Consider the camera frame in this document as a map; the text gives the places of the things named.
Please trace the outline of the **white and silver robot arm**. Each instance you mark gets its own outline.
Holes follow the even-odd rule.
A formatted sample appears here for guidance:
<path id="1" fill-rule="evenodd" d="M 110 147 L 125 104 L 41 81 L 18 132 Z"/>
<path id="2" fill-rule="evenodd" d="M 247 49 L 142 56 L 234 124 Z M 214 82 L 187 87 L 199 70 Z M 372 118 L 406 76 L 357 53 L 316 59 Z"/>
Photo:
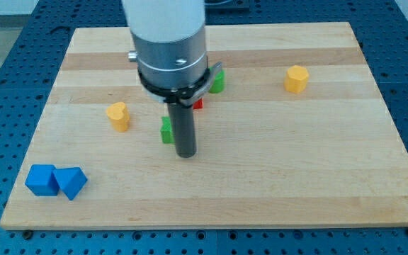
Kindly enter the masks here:
<path id="1" fill-rule="evenodd" d="M 143 87 L 157 98 L 208 69 L 204 0 L 123 0 Z"/>

